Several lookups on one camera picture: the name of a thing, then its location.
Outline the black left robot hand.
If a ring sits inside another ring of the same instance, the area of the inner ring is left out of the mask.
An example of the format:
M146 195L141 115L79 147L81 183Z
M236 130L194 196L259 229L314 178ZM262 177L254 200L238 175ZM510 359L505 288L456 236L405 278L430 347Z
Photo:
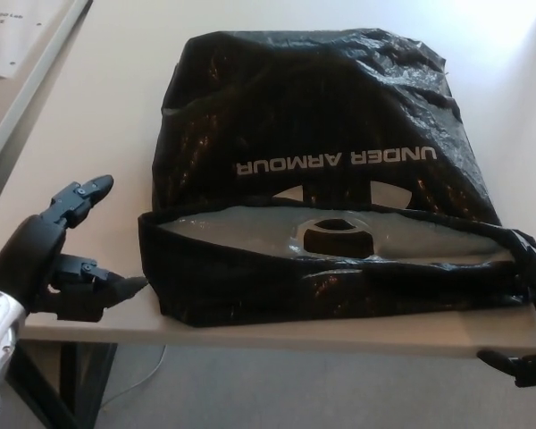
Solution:
M148 281L122 277L96 260L63 253L66 232L79 226L113 187L113 177L72 182L40 214L26 218L0 251L0 292L27 313L96 323L107 308L132 299Z

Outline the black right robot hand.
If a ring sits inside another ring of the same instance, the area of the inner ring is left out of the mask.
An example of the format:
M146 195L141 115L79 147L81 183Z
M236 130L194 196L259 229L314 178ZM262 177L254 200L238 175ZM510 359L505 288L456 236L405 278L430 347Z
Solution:
M511 242L504 244L515 257L521 280L529 289L536 311L536 241L518 230L507 230ZM481 349L476 357L486 365L514 378L515 386L527 388L536 386L536 354L510 357L491 349Z

